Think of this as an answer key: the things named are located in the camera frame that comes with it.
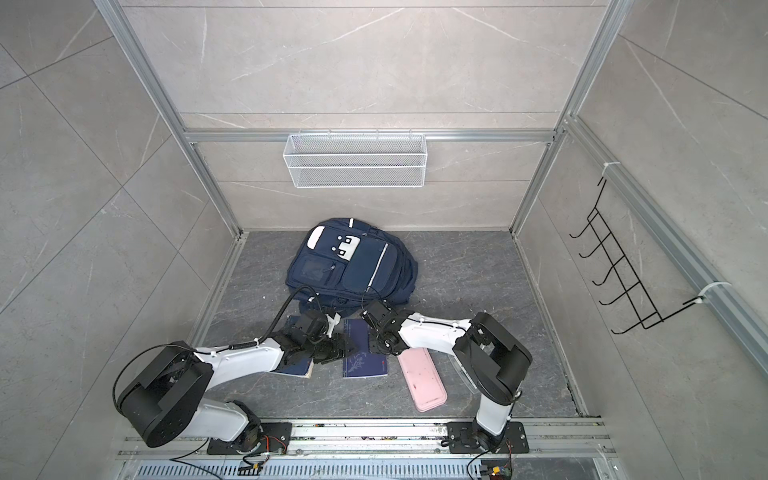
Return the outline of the navy blue student backpack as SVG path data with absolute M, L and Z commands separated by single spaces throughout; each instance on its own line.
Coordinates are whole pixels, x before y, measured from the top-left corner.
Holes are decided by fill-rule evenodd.
M 418 262 L 395 235 L 355 218 L 332 218 L 310 229 L 285 284 L 301 302 L 315 299 L 343 316 L 372 300 L 405 305 L 415 290 Z

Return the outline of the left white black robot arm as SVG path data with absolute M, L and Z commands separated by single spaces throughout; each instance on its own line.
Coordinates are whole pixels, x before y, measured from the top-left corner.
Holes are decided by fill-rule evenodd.
M 348 300 L 312 293 L 292 323 L 272 322 L 252 341 L 213 348 L 184 341 L 156 345 L 156 357 L 135 379 L 112 391 L 113 406 L 150 448 L 178 437 L 207 437 L 250 453 L 263 441 L 260 418 L 239 400 L 215 401 L 207 392 L 241 377 L 351 355 L 354 345 L 336 327 L 355 310 Z

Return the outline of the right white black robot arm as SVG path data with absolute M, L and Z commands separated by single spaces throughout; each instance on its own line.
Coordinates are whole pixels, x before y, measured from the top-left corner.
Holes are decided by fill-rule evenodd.
M 481 394 L 470 433 L 473 447 L 498 449 L 532 364 L 531 353 L 519 340 L 484 312 L 449 320 L 372 301 L 362 309 L 362 318 L 371 328 L 370 346 L 376 353 L 399 356 L 424 348 L 456 358 Z

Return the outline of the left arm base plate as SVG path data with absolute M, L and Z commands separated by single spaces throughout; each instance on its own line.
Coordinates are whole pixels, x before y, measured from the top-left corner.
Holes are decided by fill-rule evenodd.
M 250 455 L 262 453 L 286 453 L 291 441 L 293 424 L 267 422 L 258 427 L 248 427 L 233 442 L 211 439 L 206 447 L 208 455 Z

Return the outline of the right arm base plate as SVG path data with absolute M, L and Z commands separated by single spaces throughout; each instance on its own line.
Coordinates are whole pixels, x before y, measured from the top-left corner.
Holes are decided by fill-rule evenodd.
M 491 435 L 473 422 L 449 422 L 441 441 L 452 454 L 512 453 L 527 454 L 530 447 L 524 426 L 520 422 L 507 422 L 502 433 Z

